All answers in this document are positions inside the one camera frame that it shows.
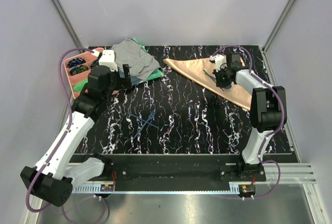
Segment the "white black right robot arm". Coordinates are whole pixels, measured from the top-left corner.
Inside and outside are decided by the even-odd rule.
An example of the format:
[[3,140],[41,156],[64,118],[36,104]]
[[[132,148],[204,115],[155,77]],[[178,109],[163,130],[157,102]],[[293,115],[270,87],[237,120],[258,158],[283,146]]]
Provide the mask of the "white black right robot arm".
[[252,96],[252,130],[235,169],[237,178],[245,181],[260,170],[266,146],[286,124],[286,91],[283,86],[273,86],[248,66],[244,66],[239,53],[215,55],[210,57],[210,62],[215,64],[213,74],[217,87],[224,89],[233,83],[243,87]]

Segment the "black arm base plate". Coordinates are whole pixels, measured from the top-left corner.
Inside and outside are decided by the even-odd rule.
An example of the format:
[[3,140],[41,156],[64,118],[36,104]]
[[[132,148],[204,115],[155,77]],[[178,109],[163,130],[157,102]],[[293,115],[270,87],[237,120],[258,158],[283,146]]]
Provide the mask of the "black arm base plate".
[[230,184],[265,182],[262,165],[245,165],[239,155],[108,155],[115,191],[221,193]]

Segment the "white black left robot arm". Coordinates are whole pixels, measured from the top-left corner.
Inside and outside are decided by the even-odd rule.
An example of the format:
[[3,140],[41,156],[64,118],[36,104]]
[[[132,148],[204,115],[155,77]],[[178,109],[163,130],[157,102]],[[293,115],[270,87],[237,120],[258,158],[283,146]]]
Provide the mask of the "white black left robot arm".
[[124,76],[105,65],[92,68],[80,95],[69,106],[66,124],[45,155],[33,166],[25,166],[20,177],[27,188],[26,206],[30,211],[30,196],[60,207],[72,191],[98,177],[107,180],[112,176],[112,160],[100,155],[88,155],[84,162],[68,169],[71,157],[88,131],[106,109],[107,96],[120,89],[132,87],[130,69],[122,66]]

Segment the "peach satin napkin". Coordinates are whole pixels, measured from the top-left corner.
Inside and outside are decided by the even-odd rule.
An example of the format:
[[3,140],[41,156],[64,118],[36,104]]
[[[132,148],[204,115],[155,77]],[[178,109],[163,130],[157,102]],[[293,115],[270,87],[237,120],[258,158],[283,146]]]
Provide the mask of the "peach satin napkin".
[[166,65],[171,69],[206,88],[207,90],[231,101],[232,103],[250,110],[252,96],[242,86],[231,84],[229,89],[216,86],[216,79],[213,74],[215,64],[208,58],[194,60],[172,60],[164,59]]

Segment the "blue plastic spoon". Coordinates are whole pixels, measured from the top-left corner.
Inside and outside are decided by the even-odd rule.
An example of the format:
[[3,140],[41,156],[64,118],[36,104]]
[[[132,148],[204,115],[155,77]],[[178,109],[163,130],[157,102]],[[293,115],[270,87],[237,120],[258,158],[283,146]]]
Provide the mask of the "blue plastic spoon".
[[209,74],[206,70],[203,70],[203,72],[215,82],[217,87],[221,88],[223,91],[225,89],[232,88],[232,84],[226,84],[222,79],[218,78],[218,76],[216,76],[214,72],[212,74]]

